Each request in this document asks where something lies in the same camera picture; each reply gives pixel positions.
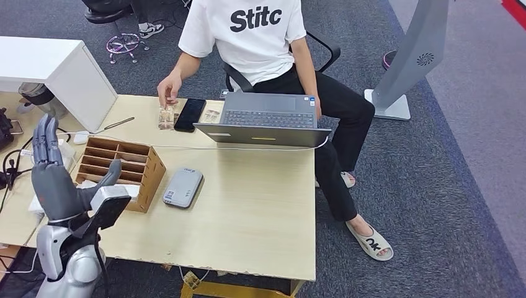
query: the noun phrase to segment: red object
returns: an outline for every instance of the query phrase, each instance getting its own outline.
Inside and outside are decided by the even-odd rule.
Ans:
[[[526,29],[526,7],[519,0],[502,0],[502,6]]]

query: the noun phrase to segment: white slipper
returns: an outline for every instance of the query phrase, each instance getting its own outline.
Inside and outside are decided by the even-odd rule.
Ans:
[[[371,258],[377,261],[389,261],[395,255],[391,245],[380,235],[380,233],[375,230],[375,228],[369,225],[371,230],[373,230],[373,235],[365,237],[358,234],[348,222],[345,222],[345,224],[347,225],[349,231],[353,234],[354,238],[358,240],[358,243],[363,248],[365,253]],[[378,253],[386,248],[388,248],[389,251],[383,256],[378,256]]]
[[[354,178],[349,172],[342,172],[341,175],[347,188],[351,188],[354,186],[354,184],[356,184],[356,178]],[[318,181],[315,182],[314,186],[319,188]]]

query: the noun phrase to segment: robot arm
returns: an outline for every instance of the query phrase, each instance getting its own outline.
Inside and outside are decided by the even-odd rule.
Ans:
[[[114,185],[120,176],[120,160],[113,160],[109,171],[92,188],[78,189],[62,164],[56,129],[58,121],[44,115],[33,133],[35,166],[31,180],[40,205],[52,222],[68,220],[91,210],[91,200],[102,186]]]
[[[45,115],[33,135],[33,188],[49,221],[37,233],[37,250],[46,274],[38,298],[88,298],[103,270],[98,230],[111,227],[130,201],[122,186],[120,160],[92,188],[78,189],[62,164],[56,129]],[[87,212],[94,209],[90,217]]]

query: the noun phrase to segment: laptop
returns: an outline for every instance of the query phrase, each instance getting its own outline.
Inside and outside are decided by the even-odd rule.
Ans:
[[[319,129],[314,97],[228,93],[219,124],[194,126],[218,143],[317,147],[331,133]]]

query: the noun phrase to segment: white power bank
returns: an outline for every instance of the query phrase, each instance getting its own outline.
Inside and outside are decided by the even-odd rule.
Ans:
[[[163,202],[183,209],[189,208],[202,180],[203,174],[196,169],[178,169],[164,191]]]

